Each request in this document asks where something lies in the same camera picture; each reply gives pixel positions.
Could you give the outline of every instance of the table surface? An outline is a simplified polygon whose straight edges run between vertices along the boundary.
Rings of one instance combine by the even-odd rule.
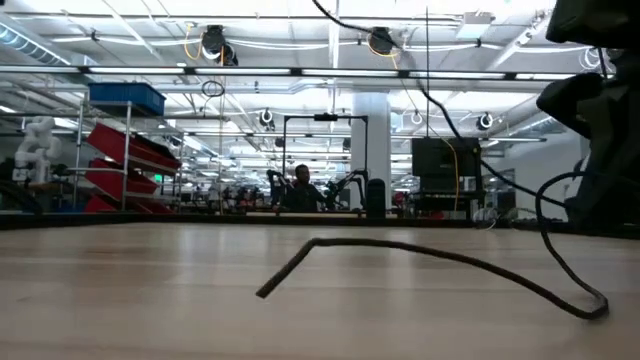
[[[312,237],[371,237],[507,267],[590,297],[516,230],[129,224],[0,232],[0,359],[638,359],[640,242],[552,235],[612,313],[589,323],[482,270],[398,250],[324,248],[267,300]]]

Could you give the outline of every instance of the white pillar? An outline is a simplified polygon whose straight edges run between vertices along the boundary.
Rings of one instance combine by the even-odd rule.
[[[391,208],[391,121],[387,93],[353,94],[353,115],[369,116],[369,179],[382,179],[387,190],[387,209]],[[365,167],[365,124],[351,121],[351,171]],[[351,209],[361,208],[357,185],[351,186]]]

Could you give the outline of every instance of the person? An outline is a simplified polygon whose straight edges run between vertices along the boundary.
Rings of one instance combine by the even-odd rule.
[[[294,212],[318,212],[318,203],[324,202],[324,197],[309,183],[309,168],[302,164],[298,165],[295,171],[294,189],[287,193],[284,206]]]

